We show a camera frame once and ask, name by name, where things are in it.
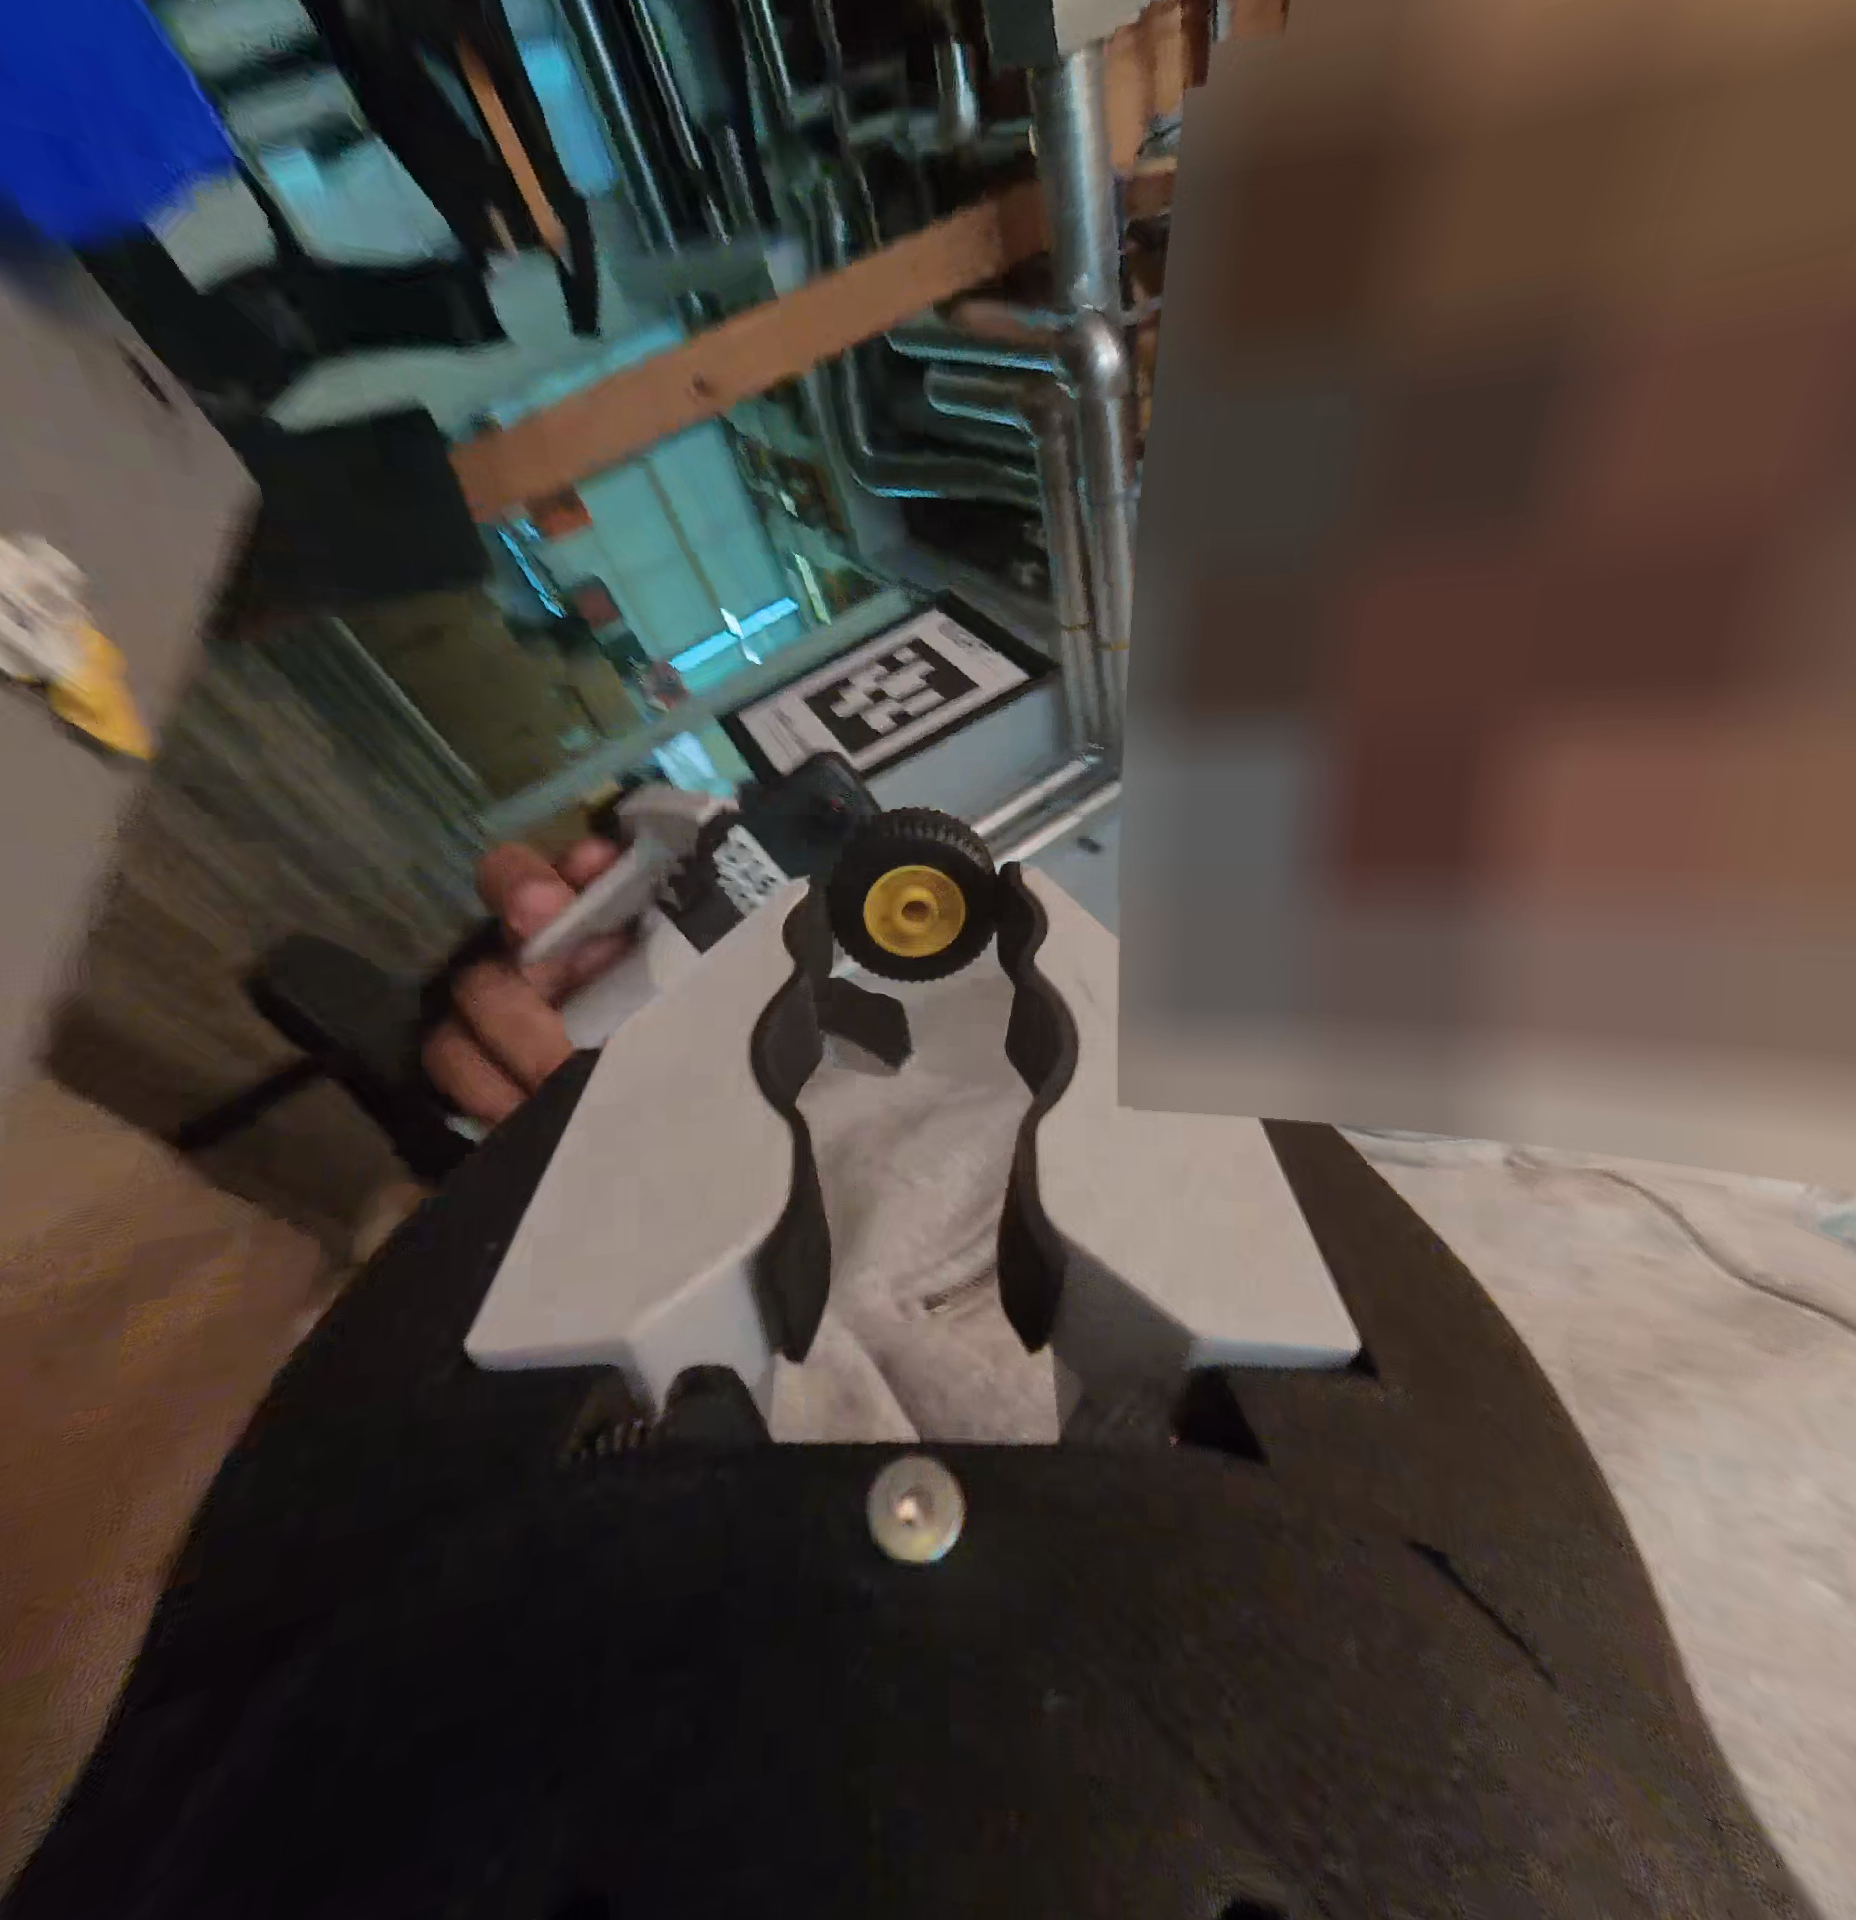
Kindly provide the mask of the grey metal pipe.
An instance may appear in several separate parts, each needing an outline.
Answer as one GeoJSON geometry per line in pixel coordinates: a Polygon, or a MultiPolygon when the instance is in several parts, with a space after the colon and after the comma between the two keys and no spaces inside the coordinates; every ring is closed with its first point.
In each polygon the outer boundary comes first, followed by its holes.
{"type": "Polygon", "coordinates": [[[1131,353],[1125,326],[1119,195],[1107,118],[1107,40],[1029,71],[1035,176],[1048,235],[1058,352],[1075,413],[1090,595],[1094,705],[1077,772],[1047,777],[980,820],[1003,859],[1039,853],[1094,829],[1123,798],[1128,648],[1135,586],[1131,353]]]}

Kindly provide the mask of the wooden beam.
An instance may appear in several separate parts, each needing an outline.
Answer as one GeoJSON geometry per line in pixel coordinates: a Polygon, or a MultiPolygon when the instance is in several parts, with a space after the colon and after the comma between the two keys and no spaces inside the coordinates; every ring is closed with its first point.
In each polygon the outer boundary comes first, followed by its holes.
{"type": "Polygon", "coordinates": [[[796,292],[467,437],[453,469],[470,514],[501,521],[651,445],[812,371],[860,343],[999,280],[1048,245],[1041,185],[1021,182],[796,292]]]}

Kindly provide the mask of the yellow lego piece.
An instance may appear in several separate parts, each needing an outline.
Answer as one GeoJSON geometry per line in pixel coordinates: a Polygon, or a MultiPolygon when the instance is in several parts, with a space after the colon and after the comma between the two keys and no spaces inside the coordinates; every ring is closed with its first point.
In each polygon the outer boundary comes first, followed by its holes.
{"type": "Polygon", "coordinates": [[[155,736],[129,690],[126,659],[93,624],[72,627],[61,669],[43,682],[54,720],[102,756],[147,765],[155,736]]]}

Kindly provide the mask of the black office chair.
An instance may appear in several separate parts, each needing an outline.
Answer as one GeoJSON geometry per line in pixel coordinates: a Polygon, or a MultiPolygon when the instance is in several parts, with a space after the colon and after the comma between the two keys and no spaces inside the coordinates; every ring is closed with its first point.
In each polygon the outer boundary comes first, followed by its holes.
{"type": "Polygon", "coordinates": [[[445,1012],[453,968],[383,972],[315,934],[292,934],[245,975],[251,1009],[292,1047],[287,1064],[183,1121],[169,1146],[214,1149],[298,1091],[335,1084],[386,1138],[417,1183],[442,1183],[472,1153],[421,1072],[421,1043],[445,1012]]]}

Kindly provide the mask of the white lego technic beam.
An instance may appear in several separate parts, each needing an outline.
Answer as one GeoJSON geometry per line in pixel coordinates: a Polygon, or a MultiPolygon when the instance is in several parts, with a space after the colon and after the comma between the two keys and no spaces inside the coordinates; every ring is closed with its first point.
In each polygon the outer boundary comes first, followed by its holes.
{"type": "Polygon", "coordinates": [[[0,532],[0,677],[52,687],[84,659],[84,579],[50,544],[0,532]]]}

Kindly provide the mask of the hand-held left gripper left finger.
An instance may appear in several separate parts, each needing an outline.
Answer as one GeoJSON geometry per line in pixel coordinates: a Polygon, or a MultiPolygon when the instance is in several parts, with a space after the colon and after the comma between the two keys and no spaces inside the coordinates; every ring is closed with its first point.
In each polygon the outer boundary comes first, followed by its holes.
{"type": "Polygon", "coordinates": [[[609,1368],[654,1411],[726,1369],[770,1411],[828,1289],[825,1238],[792,1253],[784,1223],[825,1223],[799,1094],[831,966],[790,879],[604,1037],[464,1332],[474,1368],[609,1368]]]}

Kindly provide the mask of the row of metal tubes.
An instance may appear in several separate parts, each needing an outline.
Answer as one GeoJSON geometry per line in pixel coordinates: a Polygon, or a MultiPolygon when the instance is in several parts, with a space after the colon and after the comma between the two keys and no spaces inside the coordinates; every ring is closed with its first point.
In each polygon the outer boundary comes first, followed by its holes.
{"type": "MultiPolygon", "coordinates": [[[[704,227],[700,251],[670,244],[643,260],[659,270],[656,300],[710,297],[731,276],[747,278],[747,241],[766,244],[761,265],[805,270],[772,300],[988,195],[1035,182],[1029,160],[1018,173],[1008,157],[976,162],[992,130],[976,118],[958,12],[944,18],[935,42],[949,81],[939,95],[951,111],[944,121],[939,111],[912,109],[904,5],[872,5],[894,45],[868,68],[843,67],[834,5],[803,9],[823,63],[808,88],[790,76],[780,5],[688,5],[708,29],[708,51],[681,62],[660,35],[659,5],[609,5],[602,49],[625,54],[643,88],[623,157],[664,157],[670,168],[670,184],[640,187],[638,203],[696,210],[704,227]]],[[[750,308],[693,329],[683,344],[750,308]]]]}

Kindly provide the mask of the grey zip sweatshirt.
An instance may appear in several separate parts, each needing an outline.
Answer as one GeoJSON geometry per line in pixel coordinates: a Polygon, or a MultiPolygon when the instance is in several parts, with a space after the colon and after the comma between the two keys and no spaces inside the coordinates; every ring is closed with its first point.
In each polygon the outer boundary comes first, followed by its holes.
{"type": "MultiPolygon", "coordinates": [[[[833,1233],[797,1443],[1055,1437],[1053,1369],[997,1296],[1012,1070],[823,1064],[802,1099],[833,1233]]],[[[1856,1915],[1856,1197],[1350,1133],[1542,1363],[1649,1564],[1756,1812],[1856,1915]]]]}

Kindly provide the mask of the lego wheel with yellow hub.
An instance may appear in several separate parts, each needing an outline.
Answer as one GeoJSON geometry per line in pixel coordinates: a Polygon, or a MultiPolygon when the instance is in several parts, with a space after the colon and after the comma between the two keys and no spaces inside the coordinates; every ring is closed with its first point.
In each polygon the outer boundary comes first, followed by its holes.
{"type": "Polygon", "coordinates": [[[819,879],[834,960],[818,987],[821,1034],[862,1070],[912,1057],[899,987],[962,972],[992,942],[999,879],[974,829],[935,808],[868,814],[819,879]]]}

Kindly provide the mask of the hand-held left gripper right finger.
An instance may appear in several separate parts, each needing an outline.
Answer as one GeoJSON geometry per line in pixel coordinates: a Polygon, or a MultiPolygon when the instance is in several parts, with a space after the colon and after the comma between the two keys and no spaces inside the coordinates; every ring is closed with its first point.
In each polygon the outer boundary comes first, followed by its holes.
{"type": "Polygon", "coordinates": [[[1026,1091],[997,1238],[1060,1415],[1170,1415],[1200,1371],[1342,1369],[1361,1336],[1256,1117],[1117,1095],[1117,942],[1048,877],[999,877],[1008,1058],[1026,1091]]]}

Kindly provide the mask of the blue cloth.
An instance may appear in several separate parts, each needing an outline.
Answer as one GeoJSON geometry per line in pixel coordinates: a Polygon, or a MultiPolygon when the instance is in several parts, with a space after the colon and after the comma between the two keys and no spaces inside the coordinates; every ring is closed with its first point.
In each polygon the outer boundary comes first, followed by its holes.
{"type": "Polygon", "coordinates": [[[0,245],[150,227],[235,151],[141,3],[0,3],[0,245]]]}

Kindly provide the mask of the person's right hand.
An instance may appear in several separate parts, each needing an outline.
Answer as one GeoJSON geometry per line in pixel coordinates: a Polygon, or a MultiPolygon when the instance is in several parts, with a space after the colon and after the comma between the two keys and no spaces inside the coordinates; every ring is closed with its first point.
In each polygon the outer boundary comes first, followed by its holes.
{"type": "Polygon", "coordinates": [[[474,888],[498,945],[453,969],[443,1009],[420,1047],[421,1075],[459,1121],[496,1127],[571,1054],[569,1000],[623,966],[632,936],[615,927],[535,963],[524,949],[621,856],[597,835],[557,856],[530,844],[498,844],[484,856],[474,888]]]}

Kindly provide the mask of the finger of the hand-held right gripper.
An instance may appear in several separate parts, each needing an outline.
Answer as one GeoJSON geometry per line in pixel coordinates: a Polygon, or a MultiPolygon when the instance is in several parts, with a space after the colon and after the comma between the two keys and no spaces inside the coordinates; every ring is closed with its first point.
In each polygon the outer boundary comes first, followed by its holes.
{"type": "Polygon", "coordinates": [[[632,877],[614,895],[618,917],[650,912],[660,884],[696,844],[700,829],[723,814],[738,815],[733,800],[674,784],[635,784],[614,805],[614,835],[632,863],[632,877]]]}

